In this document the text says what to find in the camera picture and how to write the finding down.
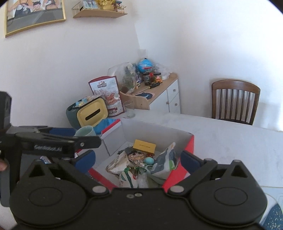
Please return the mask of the person's left hand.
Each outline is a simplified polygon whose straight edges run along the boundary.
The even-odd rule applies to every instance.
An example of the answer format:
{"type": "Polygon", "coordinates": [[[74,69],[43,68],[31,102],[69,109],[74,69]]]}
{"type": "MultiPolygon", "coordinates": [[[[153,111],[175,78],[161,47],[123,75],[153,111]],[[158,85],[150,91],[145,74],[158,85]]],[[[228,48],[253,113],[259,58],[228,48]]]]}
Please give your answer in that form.
{"type": "Polygon", "coordinates": [[[0,172],[3,172],[7,169],[7,163],[5,161],[3,161],[2,159],[0,159],[0,172]]]}

